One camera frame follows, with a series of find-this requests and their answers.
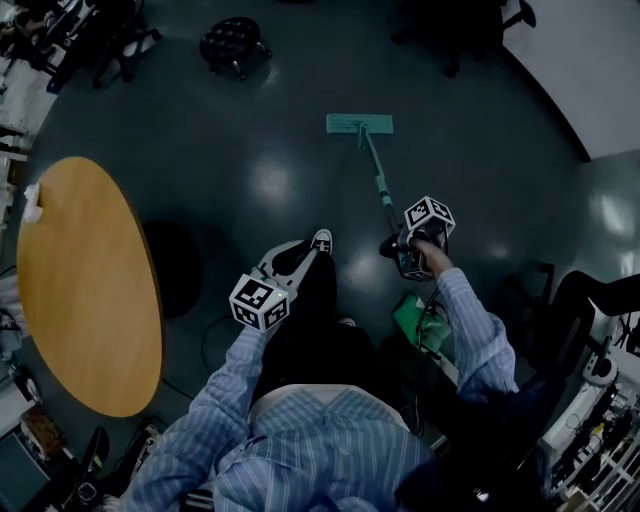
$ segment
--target mop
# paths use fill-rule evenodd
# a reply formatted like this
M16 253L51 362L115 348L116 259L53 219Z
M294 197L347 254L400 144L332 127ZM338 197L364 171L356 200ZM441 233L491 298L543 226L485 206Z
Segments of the mop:
M391 231L399 231L398 221L393 210L393 202L387 188L382 163L373 144L371 135L393 135L393 116L375 114L327 114L327 133L348 133L358 135L358 147L369 148L376 168L376 187L382 205L387 214Z

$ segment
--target mop handle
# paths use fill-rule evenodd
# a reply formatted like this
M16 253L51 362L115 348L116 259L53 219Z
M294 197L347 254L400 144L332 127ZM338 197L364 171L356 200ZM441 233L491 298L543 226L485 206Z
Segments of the mop handle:
M387 181L384 177L384 170L382 169L382 163L380 162L380 158L378 157L378 152L376 151L376 147L373 145L373 141L371 140L371 136L367 131L367 127L363 124L360 125L359 130L359 138L360 138L360 149L364 149L364 139L367 141L367 145L369 146L369 150L371 151L371 156L373 157L373 163L376 166L376 187L378 189L378 195L382 200L382 206L384 207L384 211L387 214L387 222L389 223L389 227L394 235L400 232L400 228L398 227L398 221L396 219L396 213L393 210L393 201L391 200L391 195L389 194L389 189L387 188Z

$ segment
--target hand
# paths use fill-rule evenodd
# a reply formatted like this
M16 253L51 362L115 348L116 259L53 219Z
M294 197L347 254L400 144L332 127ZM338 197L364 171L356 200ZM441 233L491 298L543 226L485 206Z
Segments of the hand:
M451 263L449 257L435 245L416 238L413 238L410 243L412 247L424 254L426 265L435 274L436 279L445 270L453 268L453 263Z

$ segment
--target green cloth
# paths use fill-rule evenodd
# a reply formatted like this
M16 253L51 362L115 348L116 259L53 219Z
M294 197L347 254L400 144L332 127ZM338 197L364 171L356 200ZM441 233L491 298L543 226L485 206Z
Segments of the green cloth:
M418 333L416 326L420 321L423 309L417 306L418 296L414 294L407 295L402 303L393 311L393 319L398 324L409 342L416 348L418 347ZM442 342L450 334L449 324L442 315L435 311L425 314L422 319L421 341L433 352L439 352Z

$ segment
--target green mop head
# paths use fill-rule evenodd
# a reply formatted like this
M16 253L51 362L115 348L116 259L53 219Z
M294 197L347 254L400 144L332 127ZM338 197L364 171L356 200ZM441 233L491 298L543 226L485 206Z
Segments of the green mop head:
M393 116L375 114L327 114L327 133L360 133L364 126L369 134L393 135Z

